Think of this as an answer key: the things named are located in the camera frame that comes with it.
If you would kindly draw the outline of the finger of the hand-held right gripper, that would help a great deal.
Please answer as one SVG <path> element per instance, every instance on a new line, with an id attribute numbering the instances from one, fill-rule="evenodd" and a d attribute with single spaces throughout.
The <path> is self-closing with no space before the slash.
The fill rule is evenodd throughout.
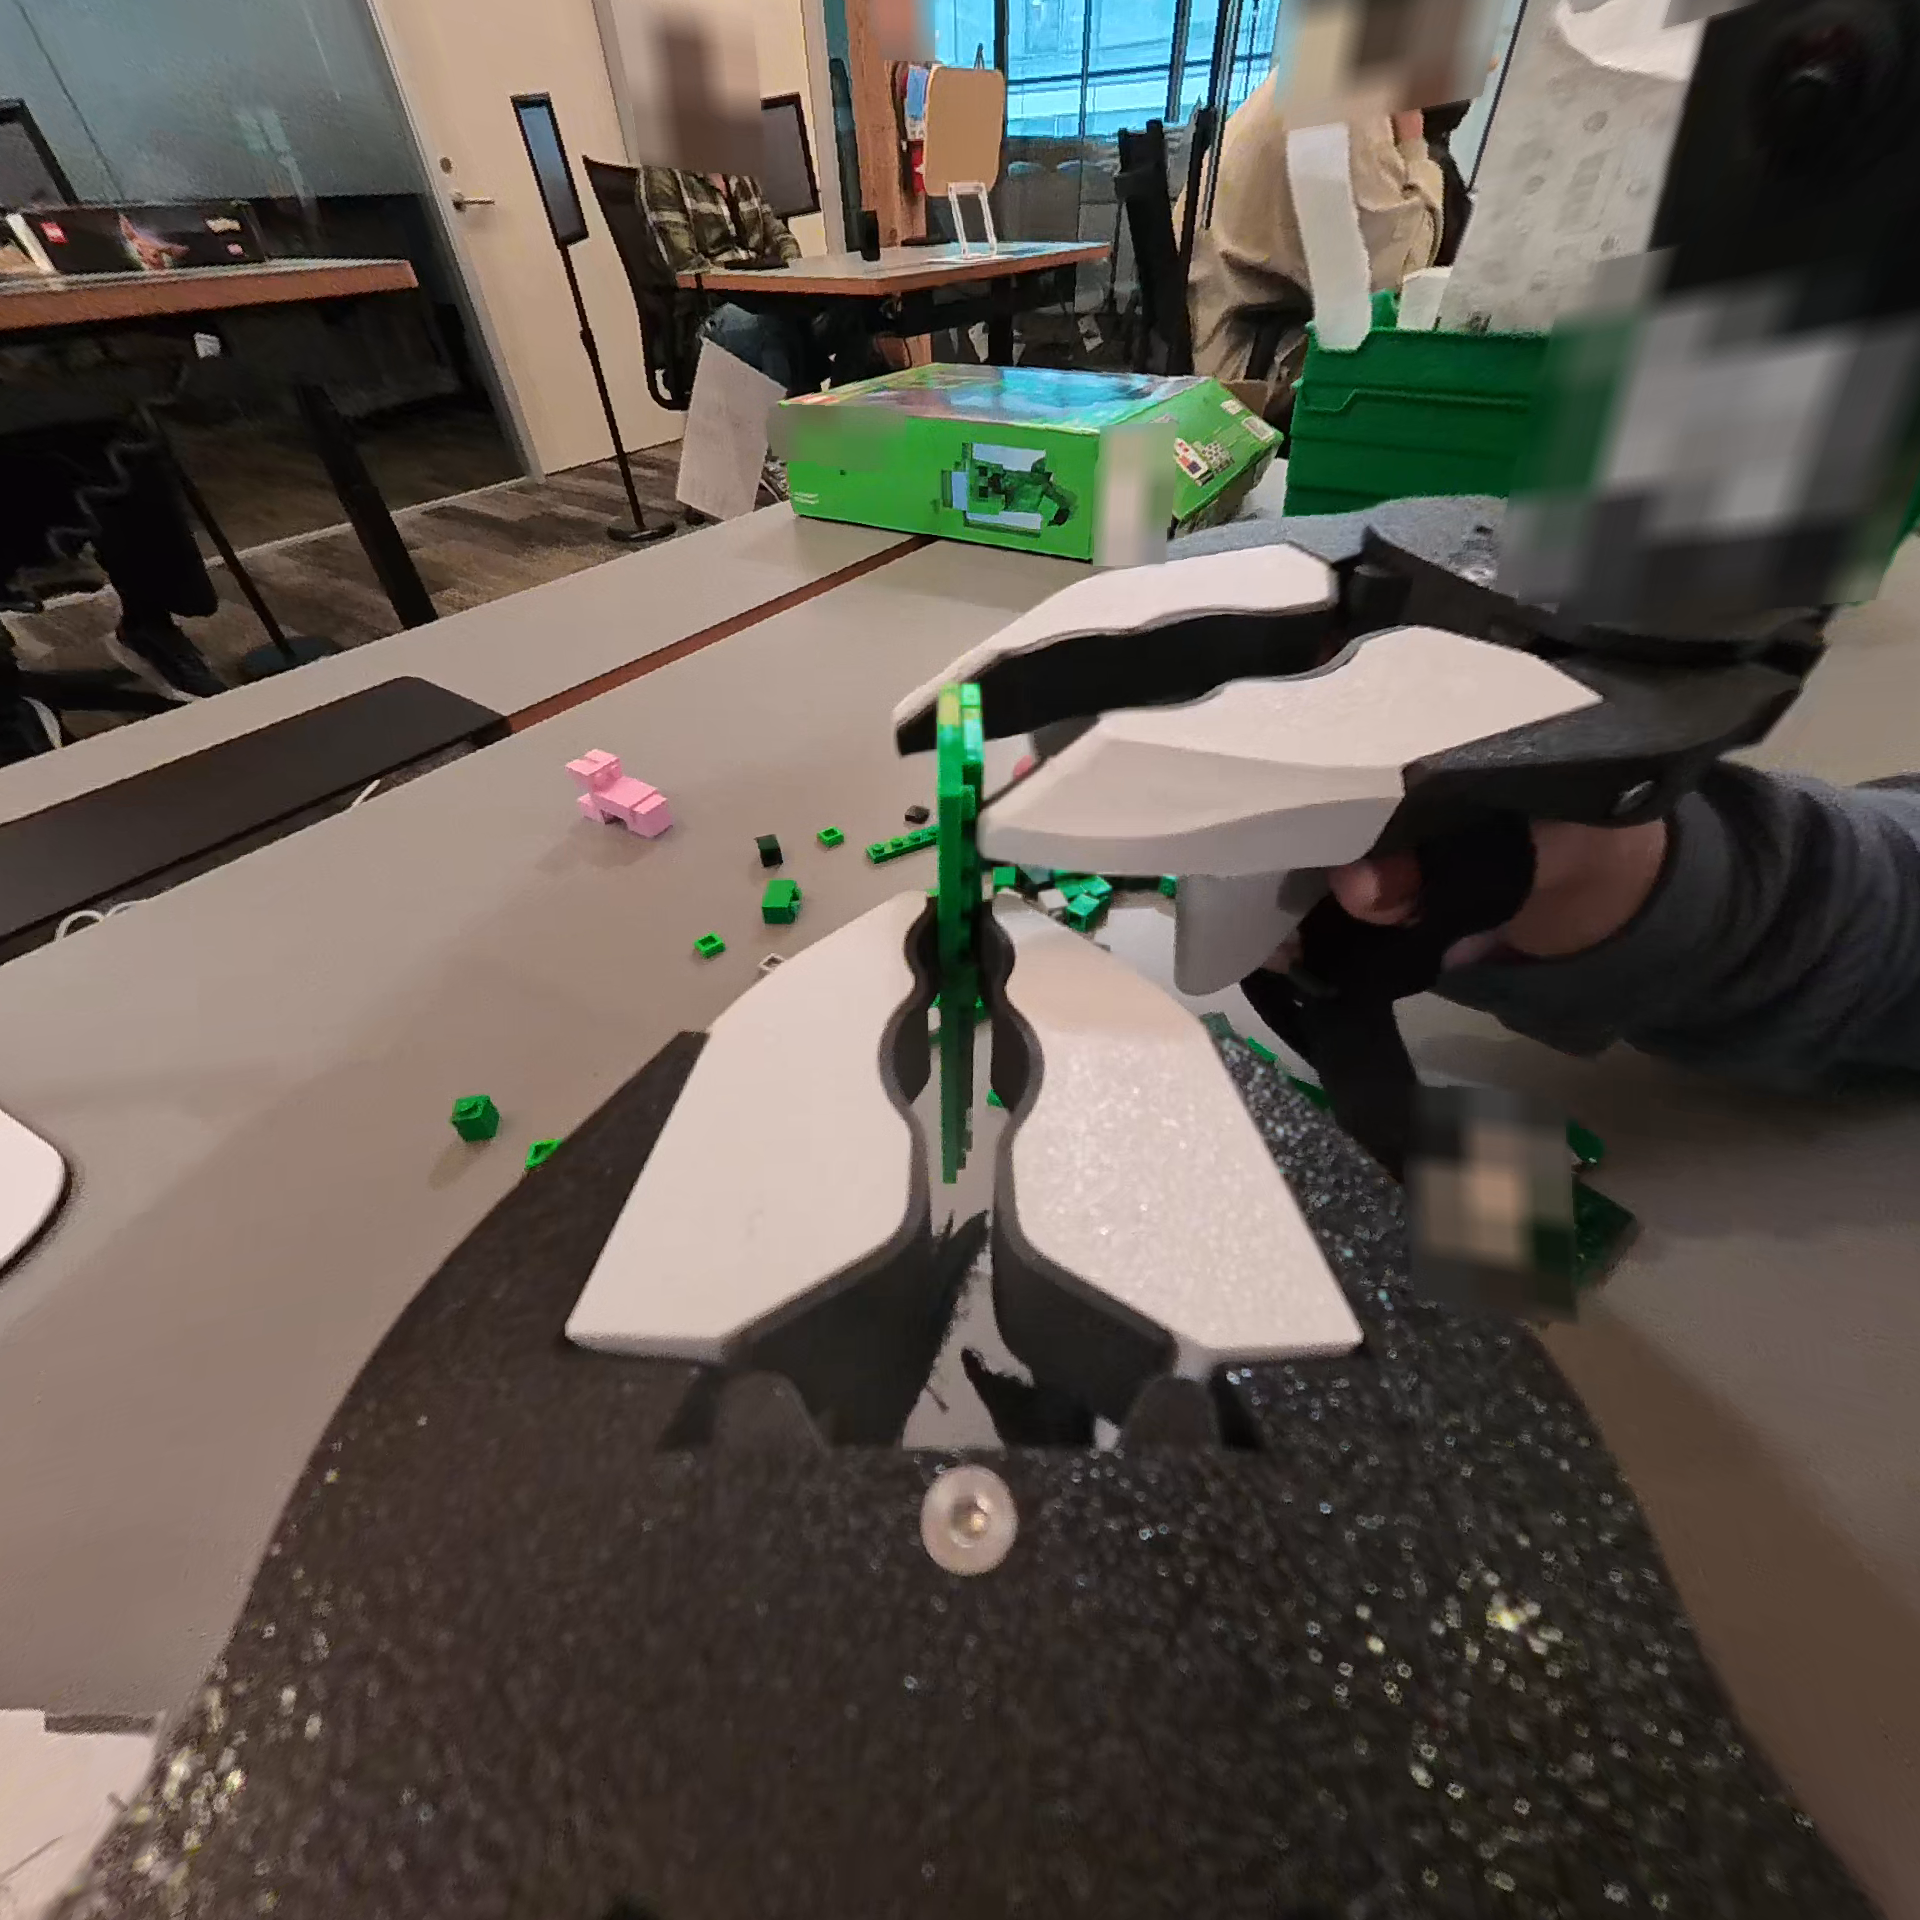
<path id="1" fill-rule="evenodd" d="M 899 756 L 927 754 L 947 686 L 976 686 L 981 732 L 1002 741 L 1300 675 L 1342 644 L 1332 565 L 1285 543 L 1100 572 L 938 669 L 899 701 L 891 736 Z"/>
<path id="2" fill-rule="evenodd" d="M 1350 865 L 1427 756 L 1595 708 L 1560 666 L 1438 628 L 1329 666 L 1118 708 L 981 804 L 978 852 L 1065 873 L 1257 876 Z"/>

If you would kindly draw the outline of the distant wooden desk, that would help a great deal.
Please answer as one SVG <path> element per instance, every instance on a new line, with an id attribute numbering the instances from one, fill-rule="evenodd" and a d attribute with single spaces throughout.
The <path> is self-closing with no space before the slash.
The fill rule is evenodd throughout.
<path id="1" fill-rule="evenodd" d="M 1015 323 L 1069 308 L 1080 269 L 1105 267 L 1108 242 L 897 247 L 802 256 L 773 267 L 691 270 L 677 288 L 750 313 L 813 318 L 844 311 L 876 338 L 916 341 L 983 328 L 986 365 L 1015 365 Z"/>

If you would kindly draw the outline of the pink brick pig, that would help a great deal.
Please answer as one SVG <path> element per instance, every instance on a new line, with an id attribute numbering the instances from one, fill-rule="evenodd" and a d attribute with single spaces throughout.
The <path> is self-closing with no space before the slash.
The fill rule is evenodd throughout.
<path id="1" fill-rule="evenodd" d="M 565 774 L 577 791 L 574 804 L 590 823 L 619 826 L 643 840 L 656 840 L 674 826 L 668 797 L 628 774 L 613 753 L 590 751 L 570 760 Z"/>

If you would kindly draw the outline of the green brick set box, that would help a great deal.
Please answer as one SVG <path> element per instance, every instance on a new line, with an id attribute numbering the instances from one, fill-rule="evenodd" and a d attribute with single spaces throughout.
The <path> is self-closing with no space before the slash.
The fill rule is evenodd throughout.
<path id="1" fill-rule="evenodd" d="M 1280 428 L 1205 376 L 909 366 L 779 402 L 797 516 L 1130 568 L 1236 518 Z"/>

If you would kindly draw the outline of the black panel on pole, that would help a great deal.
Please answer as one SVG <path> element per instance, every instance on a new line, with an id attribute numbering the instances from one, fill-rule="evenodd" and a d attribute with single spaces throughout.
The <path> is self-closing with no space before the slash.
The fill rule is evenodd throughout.
<path id="1" fill-rule="evenodd" d="M 672 535 L 672 527 L 661 521 L 651 521 L 641 507 L 630 452 L 617 425 L 603 361 L 574 263 L 574 251 L 588 238 L 588 220 L 565 154 L 554 98 L 547 92 L 517 92 L 509 96 L 509 108 L 539 194 L 546 229 L 559 261 L 591 390 L 625 499 L 625 518 L 607 524 L 606 539 L 612 544 L 628 549 L 658 544 Z"/>

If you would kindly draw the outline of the wooden book stand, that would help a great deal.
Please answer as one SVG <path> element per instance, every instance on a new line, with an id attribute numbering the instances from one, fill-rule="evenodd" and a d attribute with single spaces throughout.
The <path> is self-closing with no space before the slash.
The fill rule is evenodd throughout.
<path id="1" fill-rule="evenodd" d="M 933 64 L 924 86 L 924 201 L 946 201 L 961 256 L 998 254 L 992 194 L 1002 168 L 1005 74 Z"/>

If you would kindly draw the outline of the large green brick plate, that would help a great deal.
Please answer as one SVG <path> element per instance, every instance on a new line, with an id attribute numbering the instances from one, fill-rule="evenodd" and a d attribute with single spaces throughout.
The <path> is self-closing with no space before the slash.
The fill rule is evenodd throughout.
<path id="1" fill-rule="evenodd" d="M 931 960 L 933 1063 L 938 1079 L 938 1169 L 946 1187 L 961 1177 L 973 1132 L 978 1026 L 983 1019 L 983 869 L 976 831 L 986 778 L 981 693 L 944 684 L 933 702 Z"/>

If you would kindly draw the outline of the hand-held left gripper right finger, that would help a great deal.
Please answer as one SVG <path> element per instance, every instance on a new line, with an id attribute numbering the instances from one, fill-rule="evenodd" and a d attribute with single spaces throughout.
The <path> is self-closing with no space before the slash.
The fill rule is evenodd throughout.
<path id="1" fill-rule="evenodd" d="M 1155 983 L 1022 902 L 979 927 L 990 1084 L 1005 1116 L 979 1369 L 1002 1449 L 1089 1449 L 1159 1384 L 1339 1362 L 1342 1284 L 1209 1030 Z"/>

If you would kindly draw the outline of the dark brick set box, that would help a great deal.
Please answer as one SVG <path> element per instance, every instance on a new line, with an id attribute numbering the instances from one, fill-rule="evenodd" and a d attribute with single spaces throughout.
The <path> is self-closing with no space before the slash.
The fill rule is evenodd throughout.
<path id="1" fill-rule="evenodd" d="M 252 269 L 267 258 L 247 204 L 42 204 L 4 211 L 4 272 L 59 279 Z"/>

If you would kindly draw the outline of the white paper sheet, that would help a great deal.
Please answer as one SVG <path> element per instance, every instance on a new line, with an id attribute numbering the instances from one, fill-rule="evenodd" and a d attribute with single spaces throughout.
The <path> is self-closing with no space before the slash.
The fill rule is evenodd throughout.
<path id="1" fill-rule="evenodd" d="M 782 383 L 715 343 L 700 347 L 676 481 L 683 510 L 705 522 L 726 522 L 757 508 L 770 421 L 784 400 Z"/>

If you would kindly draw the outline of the black desk strip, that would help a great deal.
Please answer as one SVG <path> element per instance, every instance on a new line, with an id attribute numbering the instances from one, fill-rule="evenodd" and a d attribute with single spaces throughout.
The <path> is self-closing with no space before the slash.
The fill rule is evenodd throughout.
<path id="1" fill-rule="evenodd" d="M 423 758 L 487 749 L 507 732 L 504 714 L 404 677 L 7 823 L 4 958 L 48 944 L 73 913 L 233 852 Z"/>

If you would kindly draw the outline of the white book stand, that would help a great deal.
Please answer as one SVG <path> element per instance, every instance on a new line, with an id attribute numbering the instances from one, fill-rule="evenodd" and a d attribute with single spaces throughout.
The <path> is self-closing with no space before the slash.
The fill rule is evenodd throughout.
<path id="1" fill-rule="evenodd" d="M 1 1274 L 23 1261 L 58 1219 L 70 1192 L 70 1164 L 50 1140 L 9 1113 L 1 1136 Z"/>

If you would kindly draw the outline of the white door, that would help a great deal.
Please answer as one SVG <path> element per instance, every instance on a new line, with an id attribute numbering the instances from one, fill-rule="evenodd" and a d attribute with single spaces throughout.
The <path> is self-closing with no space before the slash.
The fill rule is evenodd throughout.
<path id="1" fill-rule="evenodd" d="M 372 3 L 379 47 L 433 190 L 491 398 L 533 476 L 612 455 L 563 265 L 513 98 L 549 98 L 571 158 L 617 144 L 590 3 Z"/>

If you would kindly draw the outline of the printed white paper bag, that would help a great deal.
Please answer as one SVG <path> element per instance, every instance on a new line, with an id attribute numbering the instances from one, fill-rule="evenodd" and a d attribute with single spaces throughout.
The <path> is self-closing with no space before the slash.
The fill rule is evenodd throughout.
<path id="1" fill-rule="evenodd" d="M 1524 5 L 1439 333 L 1548 333 L 1648 251 L 1703 31 L 1694 5 Z"/>
<path id="2" fill-rule="evenodd" d="M 1 1712 L 1 1916 L 36 1919 L 131 1802 L 158 1721 Z"/>

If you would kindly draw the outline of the grey wood-edged desk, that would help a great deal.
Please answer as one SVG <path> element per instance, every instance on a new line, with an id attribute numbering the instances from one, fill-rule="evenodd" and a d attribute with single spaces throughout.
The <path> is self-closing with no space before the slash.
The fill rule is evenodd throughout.
<path id="1" fill-rule="evenodd" d="M 167 269 L 90 276 L 7 276 L 1 296 L 4 344 L 42 344 L 63 334 L 152 328 L 209 328 L 230 315 L 325 308 L 415 292 L 419 276 L 402 258 L 269 258 L 226 267 Z M 305 441 L 404 631 L 438 619 L 388 503 L 319 373 L 290 373 L 286 383 Z"/>

